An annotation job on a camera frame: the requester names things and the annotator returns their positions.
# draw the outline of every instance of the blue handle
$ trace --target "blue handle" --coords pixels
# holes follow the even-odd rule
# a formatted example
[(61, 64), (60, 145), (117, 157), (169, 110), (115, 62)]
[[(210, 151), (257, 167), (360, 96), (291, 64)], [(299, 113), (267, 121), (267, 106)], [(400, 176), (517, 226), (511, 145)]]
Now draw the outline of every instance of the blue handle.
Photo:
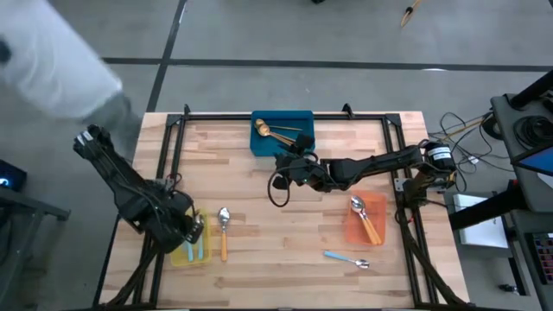
[(344, 256), (342, 256), (342, 255), (338, 255), (338, 254), (333, 253), (333, 252), (331, 252), (331, 251), (325, 251), (325, 252), (324, 252), (324, 255), (325, 255), (326, 257), (331, 257), (331, 258), (338, 259), (338, 260), (352, 261), (352, 260), (351, 260), (350, 258), (348, 258), (348, 257), (344, 257)]
[(200, 235), (198, 239), (198, 260), (204, 259), (204, 235)]
[(192, 245), (190, 242), (187, 242), (187, 248), (188, 248), (188, 262), (192, 263), (194, 260), (194, 250), (192, 249)]

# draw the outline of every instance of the orange handle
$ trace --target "orange handle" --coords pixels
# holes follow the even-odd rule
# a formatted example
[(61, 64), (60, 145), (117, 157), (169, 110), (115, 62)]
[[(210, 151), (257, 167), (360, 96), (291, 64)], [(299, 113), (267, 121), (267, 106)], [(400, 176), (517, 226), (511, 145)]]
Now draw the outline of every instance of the orange handle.
[(375, 245), (380, 245), (382, 241), (378, 237), (376, 230), (374, 230), (372, 222), (369, 219), (363, 219), (363, 226), (365, 227), (366, 234), (369, 236), (371, 243)]
[(221, 235), (221, 261), (226, 261), (226, 232)]

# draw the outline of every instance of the spoon with blue handle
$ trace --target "spoon with blue handle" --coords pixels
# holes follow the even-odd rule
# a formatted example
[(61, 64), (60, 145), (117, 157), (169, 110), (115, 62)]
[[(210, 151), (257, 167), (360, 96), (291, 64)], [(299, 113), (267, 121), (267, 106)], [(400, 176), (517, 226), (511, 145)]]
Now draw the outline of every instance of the spoon with blue handle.
[(331, 258), (334, 258), (334, 259), (343, 260), (343, 261), (347, 261), (347, 262), (350, 262), (350, 263), (355, 263), (357, 268), (360, 268), (360, 269), (368, 269), (369, 268), (369, 262), (366, 261), (365, 259), (353, 260), (353, 259), (350, 259), (348, 257), (344, 257), (342, 255), (338, 255), (336, 253), (333, 253), (331, 251), (325, 251), (324, 255), (326, 257), (331, 257)]

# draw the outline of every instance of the white sleeve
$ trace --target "white sleeve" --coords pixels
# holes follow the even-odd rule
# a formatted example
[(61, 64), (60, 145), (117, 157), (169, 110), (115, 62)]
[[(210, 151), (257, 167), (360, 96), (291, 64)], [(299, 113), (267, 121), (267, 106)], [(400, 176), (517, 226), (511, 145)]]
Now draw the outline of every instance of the white sleeve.
[(121, 92), (119, 77), (45, 0), (0, 0), (0, 77), (54, 117), (83, 118)]

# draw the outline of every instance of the orange tray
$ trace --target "orange tray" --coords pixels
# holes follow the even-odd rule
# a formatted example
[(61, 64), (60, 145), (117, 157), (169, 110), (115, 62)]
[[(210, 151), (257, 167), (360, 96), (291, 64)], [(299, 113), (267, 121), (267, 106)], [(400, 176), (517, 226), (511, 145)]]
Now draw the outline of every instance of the orange tray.
[(377, 232), (381, 244), (373, 244), (366, 234), (365, 227), (361, 222), (358, 213), (352, 210), (350, 201), (347, 202), (347, 217), (344, 223), (346, 241), (351, 244), (360, 245), (382, 245), (386, 237), (386, 205), (387, 199), (384, 194), (370, 191), (353, 191), (353, 195), (359, 196), (365, 202), (365, 212)]

